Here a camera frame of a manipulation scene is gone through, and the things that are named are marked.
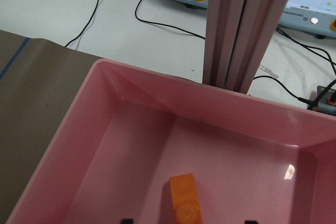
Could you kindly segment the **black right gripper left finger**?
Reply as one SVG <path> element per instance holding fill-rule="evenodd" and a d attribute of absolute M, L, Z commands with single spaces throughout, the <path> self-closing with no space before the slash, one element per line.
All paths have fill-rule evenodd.
<path fill-rule="evenodd" d="M 133 219 L 122 219 L 121 224 L 133 224 Z"/>

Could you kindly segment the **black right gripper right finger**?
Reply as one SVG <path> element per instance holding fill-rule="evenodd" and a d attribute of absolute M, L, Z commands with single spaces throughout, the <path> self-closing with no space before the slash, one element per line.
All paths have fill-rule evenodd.
<path fill-rule="evenodd" d="M 244 224 L 258 224 L 256 220 L 245 220 Z"/>

